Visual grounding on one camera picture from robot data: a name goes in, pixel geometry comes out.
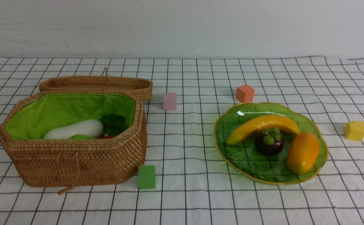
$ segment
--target foam block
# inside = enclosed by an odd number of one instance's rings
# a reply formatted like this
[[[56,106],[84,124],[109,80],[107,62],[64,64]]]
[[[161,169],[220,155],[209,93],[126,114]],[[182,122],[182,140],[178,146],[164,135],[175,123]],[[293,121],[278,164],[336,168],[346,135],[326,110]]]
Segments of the foam block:
[[[176,110],[176,93],[164,93],[162,108],[164,110]]]
[[[364,137],[363,121],[352,121],[346,123],[343,133],[347,140],[361,141]]]
[[[253,98],[255,97],[255,91],[256,90],[254,90],[254,88],[247,84],[242,85],[236,90],[236,98],[243,103],[253,101]]]
[[[139,166],[138,175],[139,189],[156,188],[156,167],[155,165]]]

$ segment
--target yellow cube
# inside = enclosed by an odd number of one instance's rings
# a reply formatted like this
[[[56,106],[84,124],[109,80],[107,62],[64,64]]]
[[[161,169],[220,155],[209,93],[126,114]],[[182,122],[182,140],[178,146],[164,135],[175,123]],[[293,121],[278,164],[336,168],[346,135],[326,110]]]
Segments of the yellow cube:
[[[348,122],[343,129],[346,139],[361,141],[364,137],[364,123],[362,121]]]

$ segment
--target white wall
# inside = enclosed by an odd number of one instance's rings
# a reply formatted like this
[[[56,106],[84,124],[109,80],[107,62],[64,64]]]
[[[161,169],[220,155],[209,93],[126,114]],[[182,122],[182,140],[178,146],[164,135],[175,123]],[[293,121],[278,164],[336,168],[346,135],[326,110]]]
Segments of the white wall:
[[[364,0],[0,0],[0,57],[364,57]]]

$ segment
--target basket lid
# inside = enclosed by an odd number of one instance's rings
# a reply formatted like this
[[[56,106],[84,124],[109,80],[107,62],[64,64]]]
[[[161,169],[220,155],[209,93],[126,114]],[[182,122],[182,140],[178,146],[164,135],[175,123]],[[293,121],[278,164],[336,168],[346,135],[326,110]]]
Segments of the basket lid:
[[[39,91],[125,91],[140,101],[149,100],[152,96],[153,82],[134,77],[111,77],[107,67],[101,76],[67,76],[55,77],[39,84]]]

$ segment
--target mangosteen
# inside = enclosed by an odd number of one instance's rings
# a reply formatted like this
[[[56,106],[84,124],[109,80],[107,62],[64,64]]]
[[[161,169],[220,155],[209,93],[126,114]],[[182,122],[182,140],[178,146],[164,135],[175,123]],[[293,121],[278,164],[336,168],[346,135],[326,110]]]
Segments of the mangosteen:
[[[274,156],[283,149],[284,138],[278,127],[265,128],[256,135],[255,147],[265,156]]]

